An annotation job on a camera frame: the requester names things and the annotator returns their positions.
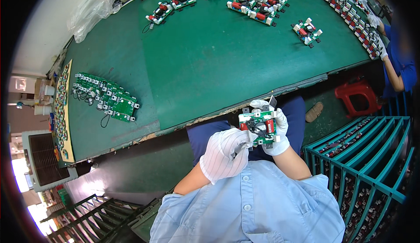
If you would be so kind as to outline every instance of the dark pants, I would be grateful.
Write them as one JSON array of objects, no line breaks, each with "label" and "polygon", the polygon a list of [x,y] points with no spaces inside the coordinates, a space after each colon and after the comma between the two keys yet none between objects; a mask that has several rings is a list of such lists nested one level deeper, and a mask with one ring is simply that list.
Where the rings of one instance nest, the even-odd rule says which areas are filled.
[{"label": "dark pants", "polygon": [[[286,136],[290,146],[299,155],[303,142],[303,132],[305,131],[305,102],[301,96],[277,105],[286,115],[289,128]],[[195,166],[202,155],[206,152],[207,142],[214,133],[230,129],[227,120],[215,118],[201,124],[188,126],[186,128],[189,142],[194,153],[193,165]],[[249,152],[248,161],[268,160],[274,162],[273,157],[267,155],[261,146],[254,147],[254,151]]]},{"label": "dark pants", "polygon": [[381,59],[370,62],[369,67],[363,71],[363,75],[376,96],[381,97],[385,88],[385,73]]}]

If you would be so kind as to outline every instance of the blue shirt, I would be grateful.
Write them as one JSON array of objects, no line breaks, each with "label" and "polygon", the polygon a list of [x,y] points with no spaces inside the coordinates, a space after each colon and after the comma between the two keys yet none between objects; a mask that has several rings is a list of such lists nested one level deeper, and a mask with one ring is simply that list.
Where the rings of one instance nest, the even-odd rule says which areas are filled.
[{"label": "blue shirt", "polygon": [[[417,82],[417,73],[414,65],[414,58],[403,58],[402,54],[399,52],[398,28],[396,28],[395,26],[388,26],[385,24],[384,27],[386,37],[388,37],[389,39],[389,44],[386,49],[386,52],[388,53],[389,60],[391,61],[396,75],[401,75],[402,82],[404,83],[404,89],[406,92],[408,92]],[[397,96],[398,92],[394,90],[391,83],[389,82],[388,74],[386,73],[385,63],[383,64],[383,72],[385,73],[385,88],[383,90],[383,98]]]},{"label": "blue shirt", "polygon": [[250,161],[235,177],[164,196],[150,242],[341,242],[344,221],[328,177],[292,180]]}]

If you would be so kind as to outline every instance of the blue trousers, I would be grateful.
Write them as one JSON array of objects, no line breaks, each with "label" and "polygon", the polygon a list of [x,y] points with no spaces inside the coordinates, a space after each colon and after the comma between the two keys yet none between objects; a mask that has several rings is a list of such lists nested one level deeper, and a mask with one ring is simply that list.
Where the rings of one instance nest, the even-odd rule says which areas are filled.
[{"label": "blue trousers", "polygon": [[[287,139],[290,146],[299,155],[305,131],[305,102],[301,96],[290,99],[283,104],[277,104],[286,115],[289,128],[287,129]],[[195,166],[202,155],[206,152],[207,143],[214,133],[230,129],[227,120],[214,118],[202,123],[188,126],[186,128],[189,142],[194,154],[193,165]],[[267,155],[261,146],[254,147],[254,151],[249,152],[248,161],[268,160],[274,162],[273,157]]]}]

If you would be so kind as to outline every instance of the green workbench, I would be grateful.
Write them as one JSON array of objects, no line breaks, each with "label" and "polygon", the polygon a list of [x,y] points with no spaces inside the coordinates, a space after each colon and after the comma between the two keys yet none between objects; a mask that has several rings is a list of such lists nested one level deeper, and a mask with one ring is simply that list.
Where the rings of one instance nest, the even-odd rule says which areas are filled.
[{"label": "green workbench", "polygon": [[[267,26],[227,8],[228,0],[197,0],[142,34],[159,1],[135,0],[101,20],[86,39],[68,47],[74,74],[113,80],[140,100],[135,122],[110,119],[96,102],[69,98],[76,162],[180,129],[197,118],[237,109],[255,98],[279,95],[326,80],[329,73],[370,60],[354,33],[324,0],[289,0]],[[312,18],[323,31],[310,49],[291,24]]]}]

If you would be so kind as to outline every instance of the white glove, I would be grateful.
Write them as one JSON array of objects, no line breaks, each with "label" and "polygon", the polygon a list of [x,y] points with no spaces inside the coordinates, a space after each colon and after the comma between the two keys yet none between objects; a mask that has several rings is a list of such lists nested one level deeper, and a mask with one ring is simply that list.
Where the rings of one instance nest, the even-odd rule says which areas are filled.
[{"label": "white glove", "polygon": [[[268,102],[264,100],[253,100],[249,105],[261,109],[263,105],[267,104]],[[270,111],[274,111],[274,107],[270,106]],[[262,148],[267,155],[278,156],[290,146],[289,140],[286,137],[288,128],[289,125],[286,116],[280,108],[277,108],[276,135],[280,136],[280,142],[274,142],[273,148],[270,149],[267,149],[266,144],[262,144],[261,146],[263,146]]]},{"label": "white glove", "polygon": [[383,44],[383,41],[381,40],[380,37],[378,37],[378,46],[379,48],[382,48],[380,52],[381,52],[381,60],[383,60],[386,56],[388,56],[388,53],[386,52],[385,45]]},{"label": "white glove", "polygon": [[206,152],[200,157],[204,176],[214,185],[219,179],[239,174],[248,164],[248,148],[256,138],[249,130],[238,128],[210,136]]},{"label": "white glove", "polygon": [[367,20],[369,21],[370,26],[372,26],[372,27],[374,27],[374,28],[377,28],[377,27],[378,27],[378,25],[379,25],[379,23],[382,23],[381,19],[380,19],[380,18],[378,18],[378,17],[376,17],[376,16],[375,16],[375,15],[373,15],[373,14],[368,14],[368,16],[367,16]]}]

